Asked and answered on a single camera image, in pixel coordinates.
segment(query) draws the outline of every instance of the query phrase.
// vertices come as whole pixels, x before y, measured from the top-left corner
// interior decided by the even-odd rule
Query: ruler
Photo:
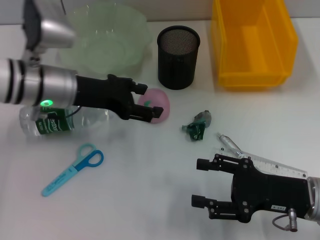
[[[284,165],[282,163],[272,161],[260,156],[256,156],[244,151],[242,151],[242,154],[237,157],[229,149],[226,149],[225,146],[221,146],[220,148],[214,147],[212,150],[212,158],[214,157],[214,154],[221,154],[224,156],[239,158],[239,159],[250,157],[251,160],[253,161],[253,165],[255,166],[255,168],[264,174],[297,178],[297,179],[308,178],[308,173],[304,170],[294,168],[292,166]]]

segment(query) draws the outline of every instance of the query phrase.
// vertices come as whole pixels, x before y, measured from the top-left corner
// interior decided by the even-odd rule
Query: green plastic bowl
[[[81,75],[105,79],[138,66],[152,42],[146,17],[114,2],[95,2],[70,12],[77,33],[72,48],[59,51],[62,64]]]

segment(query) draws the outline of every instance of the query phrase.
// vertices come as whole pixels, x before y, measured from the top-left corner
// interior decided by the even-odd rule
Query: green bottle label
[[[56,132],[70,131],[73,129],[72,117],[66,117],[66,111],[60,108],[42,107],[43,113],[55,113],[60,119],[39,119],[35,121],[36,127],[41,135]]]

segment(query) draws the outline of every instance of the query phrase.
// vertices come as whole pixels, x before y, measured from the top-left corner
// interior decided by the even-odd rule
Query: pink ball
[[[164,91],[159,88],[150,88],[144,95],[141,95],[138,104],[146,107],[162,107],[163,112],[159,118],[153,118],[152,124],[158,124],[163,122],[169,117],[170,114],[170,102],[169,98]]]

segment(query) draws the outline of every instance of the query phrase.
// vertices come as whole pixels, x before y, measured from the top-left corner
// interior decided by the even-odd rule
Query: yellow plastic bin
[[[283,0],[214,0],[211,39],[221,86],[275,87],[292,73],[298,36]]]

